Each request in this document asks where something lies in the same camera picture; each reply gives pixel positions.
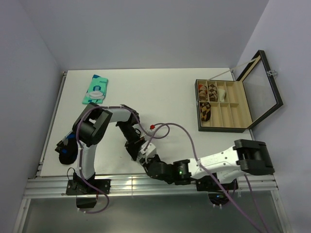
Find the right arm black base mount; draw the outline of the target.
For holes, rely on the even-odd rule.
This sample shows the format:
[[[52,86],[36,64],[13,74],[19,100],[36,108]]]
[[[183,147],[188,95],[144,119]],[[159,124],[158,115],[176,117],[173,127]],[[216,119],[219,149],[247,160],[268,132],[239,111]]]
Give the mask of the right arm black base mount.
[[[208,198],[212,204],[223,206],[229,202],[228,197],[210,176],[204,176],[197,179],[195,183],[197,191],[208,192]],[[238,182],[234,179],[231,183],[223,183],[222,186],[228,194],[232,191],[231,196],[233,196],[238,189]]]

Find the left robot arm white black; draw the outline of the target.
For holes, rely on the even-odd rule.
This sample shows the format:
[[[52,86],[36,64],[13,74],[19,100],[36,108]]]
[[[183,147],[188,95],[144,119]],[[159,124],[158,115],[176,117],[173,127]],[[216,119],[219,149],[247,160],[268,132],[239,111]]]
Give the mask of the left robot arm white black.
[[[126,139],[125,148],[131,158],[136,161],[142,145],[146,142],[134,125],[140,123],[136,110],[126,106],[99,106],[93,102],[87,104],[72,129],[78,144],[78,177],[77,188],[84,194],[94,190],[95,153],[109,123],[116,123]]]

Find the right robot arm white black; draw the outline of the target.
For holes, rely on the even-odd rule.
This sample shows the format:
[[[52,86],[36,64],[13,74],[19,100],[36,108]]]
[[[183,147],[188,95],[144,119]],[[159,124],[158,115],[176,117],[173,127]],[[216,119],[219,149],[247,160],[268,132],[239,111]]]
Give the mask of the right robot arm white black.
[[[154,145],[140,150],[142,165],[147,175],[168,184],[187,185],[208,176],[211,186],[221,189],[227,183],[245,174],[272,175],[275,172],[266,143],[239,139],[234,145],[219,153],[195,159],[185,159],[167,164],[161,161]]]

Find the cream yellow sock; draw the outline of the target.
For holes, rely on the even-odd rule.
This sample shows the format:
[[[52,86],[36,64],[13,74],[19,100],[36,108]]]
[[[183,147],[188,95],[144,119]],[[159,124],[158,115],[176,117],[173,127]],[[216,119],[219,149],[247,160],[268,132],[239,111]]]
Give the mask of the cream yellow sock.
[[[218,89],[218,100],[219,102],[225,102],[226,91],[223,89]]]

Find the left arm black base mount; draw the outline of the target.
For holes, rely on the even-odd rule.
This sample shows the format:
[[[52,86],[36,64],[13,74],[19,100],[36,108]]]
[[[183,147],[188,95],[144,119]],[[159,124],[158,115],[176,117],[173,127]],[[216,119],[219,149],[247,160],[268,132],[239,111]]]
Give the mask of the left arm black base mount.
[[[110,179],[95,179],[92,184],[97,189],[102,190],[105,194],[109,194],[111,180]],[[69,180],[66,188],[67,196],[76,197],[76,206],[80,209],[91,209],[97,204],[97,195],[99,191],[88,186],[83,181],[77,182]]]

